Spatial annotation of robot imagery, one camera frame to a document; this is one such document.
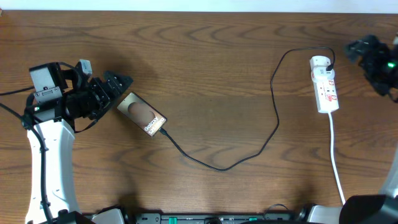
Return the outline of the white power strip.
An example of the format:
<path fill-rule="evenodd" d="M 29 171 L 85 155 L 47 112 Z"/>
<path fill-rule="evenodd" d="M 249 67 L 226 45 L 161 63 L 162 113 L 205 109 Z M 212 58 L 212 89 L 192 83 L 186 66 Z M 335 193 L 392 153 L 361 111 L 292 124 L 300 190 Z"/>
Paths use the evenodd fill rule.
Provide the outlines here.
<path fill-rule="evenodd" d="M 327 71 L 326 67 L 315 67 L 311 72 L 317 110 L 327 114 L 339 109 L 334 70 Z"/>

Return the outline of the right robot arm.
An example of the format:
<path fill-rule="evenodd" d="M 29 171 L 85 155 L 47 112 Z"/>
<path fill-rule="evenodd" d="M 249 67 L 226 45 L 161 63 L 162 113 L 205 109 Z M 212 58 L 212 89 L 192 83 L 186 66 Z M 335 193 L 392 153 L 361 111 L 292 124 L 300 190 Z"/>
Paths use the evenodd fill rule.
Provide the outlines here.
<path fill-rule="evenodd" d="M 364 77 L 381 96 L 388 96 L 397 103 L 397 39 L 393 48 L 381 42 L 375 35 L 366 35 L 345 46 L 345 54 L 351 61 L 358 60 L 364 71 Z M 335 164 L 334 129 L 331 113 L 338 109 L 334 99 L 327 100 L 326 94 L 334 74 L 322 75 L 321 69 L 331 70 L 324 56 L 310 59 L 312 81 L 314 84 L 317 108 L 327 114 L 331 134 L 331 163 L 335 175 L 342 206 L 326 207 L 313 205 L 301 212 L 302 220 L 307 223 L 397 223 L 397 154 L 394 155 L 391 168 L 380 191 L 376 195 L 354 195 L 345 199 Z"/>

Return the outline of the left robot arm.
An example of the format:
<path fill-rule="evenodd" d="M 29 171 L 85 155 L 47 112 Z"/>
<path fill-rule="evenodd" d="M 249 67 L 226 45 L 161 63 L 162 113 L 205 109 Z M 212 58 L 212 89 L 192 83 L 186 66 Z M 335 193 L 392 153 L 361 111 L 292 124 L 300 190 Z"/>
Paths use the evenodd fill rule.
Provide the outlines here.
<path fill-rule="evenodd" d="M 34 92 L 26 101 L 22 124 L 32 153 L 32 187 L 26 223 L 124 223 L 120 209 L 104 215 L 80 211 L 73 180 L 75 120 L 88 118 L 93 127 L 131 86 L 130 76 L 106 71 L 92 76 L 91 63 L 75 66 L 51 62 L 29 70 Z"/>

